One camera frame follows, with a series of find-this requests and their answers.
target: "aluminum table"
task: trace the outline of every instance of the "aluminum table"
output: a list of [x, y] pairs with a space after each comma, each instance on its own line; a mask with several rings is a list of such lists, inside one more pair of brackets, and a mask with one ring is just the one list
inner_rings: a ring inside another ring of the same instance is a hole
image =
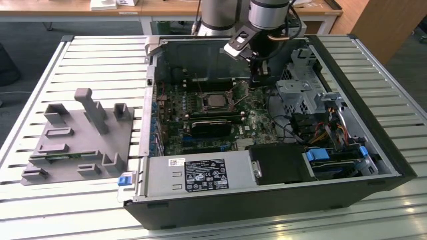
[[[52, 103], [83, 109], [77, 88], [92, 88], [104, 108], [135, 107], [128, 170], [137, 169], [147, 85], [145, 37], [75, 37], [60, 43], [0, 151], [0, 239], [371, 240], [427, 237], [427, 117], [366, 47], [347, 36], [320, 36], [419, 178], [350, 208], [161, 231], [145, 230], [117, 202], [117, 180], [36, 186], [21, 173]], [[335, 86], [324, 75], [331, 88]]]

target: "blue tab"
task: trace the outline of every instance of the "blue tab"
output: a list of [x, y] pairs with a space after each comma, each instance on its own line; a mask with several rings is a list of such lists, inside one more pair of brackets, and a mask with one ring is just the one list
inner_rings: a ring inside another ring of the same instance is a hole
[[314, 161], [331, 159], [328, 151], [324, 148], [311, 149], [308, 153], [311, 153]]
[[311, 152], [307, 152], [306, 155], [310, 162], [315, 160], [315, 157]]
[[367, 157], [370, 155], [368, 150], [364, 146], [360, 147], [360, 152], [363, 154], [363, 157]]
[[131, 186], [132, 185], [132, 176], [121, 176], [119, 178], [119, 187]]

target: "floor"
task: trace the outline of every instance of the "floor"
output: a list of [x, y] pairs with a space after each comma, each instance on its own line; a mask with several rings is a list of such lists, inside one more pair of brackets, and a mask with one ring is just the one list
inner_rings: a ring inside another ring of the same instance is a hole
[[[0, 100], [3, 101], [0, 107], [0, 146], [3, 146], [31, 96], [29, 93], [1, 93], [33, 91], [63, 36], [131, 36], [141, 34], [141, 26], [137, 22], [55, 23], [53, 28], [53, 31], [45, 31], [41, 23], [0, 23], [0, 43], [21, 72], [21, 79], [15, 84], [0, 87]], [[419, 36], [415, 34], [407, 39], [400, 51], [390, 61], [387, 69], [424, 110], [427, 110], [426, 63], [427, 44], [419, 43]]]

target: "power supply label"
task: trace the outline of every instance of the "power supply label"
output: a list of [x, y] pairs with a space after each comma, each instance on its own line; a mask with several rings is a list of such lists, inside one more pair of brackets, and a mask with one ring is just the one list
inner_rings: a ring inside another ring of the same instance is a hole
[[188, 193], [228, 188], [224, 159], [186, 162], [186, 190]]

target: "green circuit board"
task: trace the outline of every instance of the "green circuit board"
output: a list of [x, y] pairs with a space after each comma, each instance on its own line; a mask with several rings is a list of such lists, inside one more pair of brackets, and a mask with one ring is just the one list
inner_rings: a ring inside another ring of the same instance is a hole
[[204, 111], [202, 93], [188, 93], [179, 86], [165, 86], [163, 98], [167, 100], [163, 102], [163, 109], [160, 108], [164, 154], [175, 156], [204, 153], [204, 150], [238, 151], [236, 141], [242, 139], [251, 139], [254, 144], [276, 143], [278, 133], [266, 110], [267, 94], [262, 88], [251, 90], [248, 84], [240, 82], [232, 90], [234, 102], [242, 100], [246, 95], [248, 97], [235, 106], [238, 112], [244, 112], [243, 124], [234, 124], [231, 134], [226, 137], [194, 139], [184, 131], [188, 124], [184, 118], [188, 112], [198, 114]]

